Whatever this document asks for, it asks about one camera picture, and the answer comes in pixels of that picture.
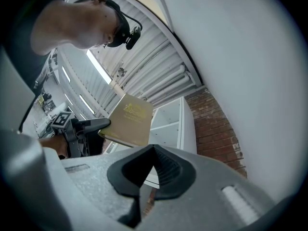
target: ceiling light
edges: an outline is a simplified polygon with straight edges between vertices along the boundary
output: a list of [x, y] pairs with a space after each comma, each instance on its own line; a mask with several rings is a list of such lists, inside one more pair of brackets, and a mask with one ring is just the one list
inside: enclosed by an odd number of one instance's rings
[[[69, 98], [67, 97], [67, 95], [64, 93], [64, 95], [66, 96], [67, 100], [69, 100]], [[71, 103], [71, 105], [73, 105], [73, 103], [69, 100], [69, 102]]]
[[83, 101], [83, 103], [88, 107], [88, 109], [94, 114], [94, 111], [91, 109], [91, 107], [88, 105], [88, 103], [83, 99], [81, 95], [79, 95], [80, 99]]
[[90, 50], [87, 50], [87, 56], [96, 68], [96, 70], [100, 73], [100, 75], [103, 77], [103, 79], [107, 82], [107, 84], [110, 84], [111, 77], [107, 73], [107, 71], [104, 69], [104, 67], [96, 60], [95, 56], [92, 54]]
[[67, 75], [66, 70], [64, 69], [63, 66], [62, 66], [62, 70], [63, 70], [63, 72], [64, 72], [66, 78], [68, 79], [68, 82], [71, 82], [71, 79], [70, 79], [69, 76]]
[[83, 115], [81, 113], [79, 113], [81, 115], [81, 117], [85, 120], [85, 117], [83, 117]]

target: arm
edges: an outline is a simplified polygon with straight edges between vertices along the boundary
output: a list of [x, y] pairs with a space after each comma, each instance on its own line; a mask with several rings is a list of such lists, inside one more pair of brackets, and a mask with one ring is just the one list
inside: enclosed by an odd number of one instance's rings
[[42, 147], [49, 147], [54, 149], [58, 155], [67, 157], [67, 143], [63, 135], [56, 135], [50, 138], [39, 139]]

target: neck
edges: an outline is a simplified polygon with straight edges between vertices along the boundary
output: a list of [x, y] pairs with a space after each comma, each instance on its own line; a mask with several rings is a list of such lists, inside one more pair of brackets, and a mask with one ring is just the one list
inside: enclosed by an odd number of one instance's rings
[[63, 0], [51, 2], [34, 23], [30, 40], [33, 52], [46, 55], [60, 45], [74, 44], [76, 35], [80, 33], [78, 24], [76, 6]]

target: black cable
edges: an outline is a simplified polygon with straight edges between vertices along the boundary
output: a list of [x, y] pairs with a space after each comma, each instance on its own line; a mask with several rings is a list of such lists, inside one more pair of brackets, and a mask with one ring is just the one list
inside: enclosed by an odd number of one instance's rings
[[142, 31], [142, 25], [141, 25], [141, 23], [140, 23], [139, 21], [137, 21], [137, 20], [134, 19], [134, 18], [131, 18], [131, 17], [128, 16], [127, 14], [124, 14], [122, 11], [121, 11], [121, 13], [122, 13], [124, 16], [126, 16], [127, 18], [131, 19], [132, 21], [137, 22], [137, 23], [139, 24], [139, 26], [140, 26], [140, 31]]

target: gold book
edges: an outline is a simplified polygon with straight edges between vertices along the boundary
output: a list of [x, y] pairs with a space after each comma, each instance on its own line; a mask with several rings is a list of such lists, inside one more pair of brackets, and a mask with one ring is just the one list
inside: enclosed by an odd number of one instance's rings
[[144, 146], [149, 142], [153, 105], [125, 94], [109, 115], [111, 124], [98, 134], [126, 146]]

